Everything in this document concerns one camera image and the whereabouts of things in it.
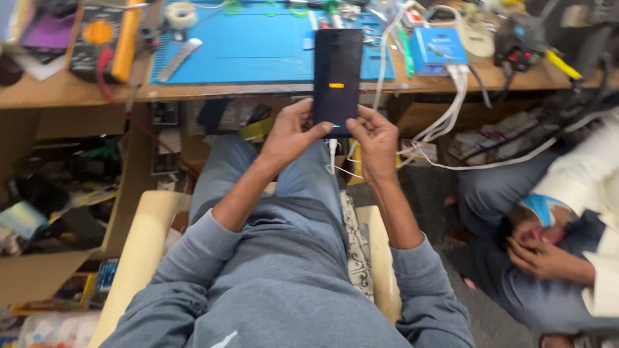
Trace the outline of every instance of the blue power supply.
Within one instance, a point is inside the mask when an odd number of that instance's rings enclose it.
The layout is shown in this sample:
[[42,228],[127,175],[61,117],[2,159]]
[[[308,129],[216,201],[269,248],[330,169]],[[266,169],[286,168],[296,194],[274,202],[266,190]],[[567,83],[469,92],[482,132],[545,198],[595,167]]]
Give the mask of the blue power supply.
[[416,28],[410,36],[410,54],[419,76],[449,76],[447,65],[469,63],[454,28]]

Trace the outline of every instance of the smartphone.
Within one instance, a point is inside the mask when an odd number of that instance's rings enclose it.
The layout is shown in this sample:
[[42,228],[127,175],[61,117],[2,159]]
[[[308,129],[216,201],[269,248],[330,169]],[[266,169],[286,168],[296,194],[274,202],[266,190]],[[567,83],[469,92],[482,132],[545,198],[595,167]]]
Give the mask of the smartphone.
[[314,38],[314,124],[329,121],[327,137],[350,137],[346,119],[357,117],[363,31],[319,29]]

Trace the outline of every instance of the cream chair armrest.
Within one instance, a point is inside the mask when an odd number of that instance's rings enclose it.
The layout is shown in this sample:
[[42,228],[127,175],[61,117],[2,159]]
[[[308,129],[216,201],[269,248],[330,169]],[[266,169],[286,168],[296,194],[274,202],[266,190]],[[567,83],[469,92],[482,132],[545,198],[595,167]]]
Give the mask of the cream chair armrest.
[[395,324],[402,316],[402,300],[393,271],[393,257],[389,249],[389,237],[378,206],[356,208],[359,224],[367,224],[370,230],[370,258],[374,282],[374,304],[387,319]]
[[146,191],[140,198],[110,294],[88,348],[98,347],[115,329],[133,296],[144,289],[159,265],[163,245],[178,212],[188,211],[191,196]]

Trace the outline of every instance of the green rubber band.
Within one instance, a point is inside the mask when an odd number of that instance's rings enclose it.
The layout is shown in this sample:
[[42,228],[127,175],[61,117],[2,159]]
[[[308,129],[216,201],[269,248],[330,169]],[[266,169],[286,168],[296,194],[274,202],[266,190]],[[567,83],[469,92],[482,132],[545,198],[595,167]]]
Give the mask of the green rubber band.
[[239,14],[241,13],[241,3],[239,0],[228,0],[226,5],[223,7],[223,11],[226,14]]
[[[295,9],[297,7],[300,7],[301,9],[304,9],[304,12],[298,12]],[[290,10],[290,13],[292,13],[293,15],[297,16],[297,17],[305,17],[306,15],[308,15],[308,7],[307,6],[303,6],[303,5],[297,5],[297,4],[292,4],[290,6],[288,6],[288,10]]]
[[277,12],[267,12],[266,10],[266,6],[267,5],[273,5],[274,10],[276,11],[277,9],[275,8],[275,6],[277,5],[277,3],[275,1],[265,1],[262,3],[262,13],[264,13],[265,15],[269,16],[269,17],[275,17],[278,15]]

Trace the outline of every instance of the person's hand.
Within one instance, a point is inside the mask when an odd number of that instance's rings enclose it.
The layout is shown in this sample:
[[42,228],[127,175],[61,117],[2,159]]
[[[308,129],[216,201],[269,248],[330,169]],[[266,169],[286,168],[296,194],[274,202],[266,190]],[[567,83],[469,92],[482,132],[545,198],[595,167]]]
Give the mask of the person's hand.
[[280,172],[290,162],[299,157],[312,142],[318,140],[333,130],[331,122],[320,122],[307,132],[304,125],[310,118],[314,100],[306,98],[298,103],[285,107],[277,115],[275,125],[262,147],[260,160],[269,163]]
[[361,144],[365,181],[370,186],[384,180],[397,181],[397,127],[375,110],[362,105],[357,110],[357,119],[347,119],[346,127]]
[[595,281],[595,268],[591,263],[557,246],[533,239],[507,239],[509,259],[530,276],[538,279],[567,279],[587,286]]

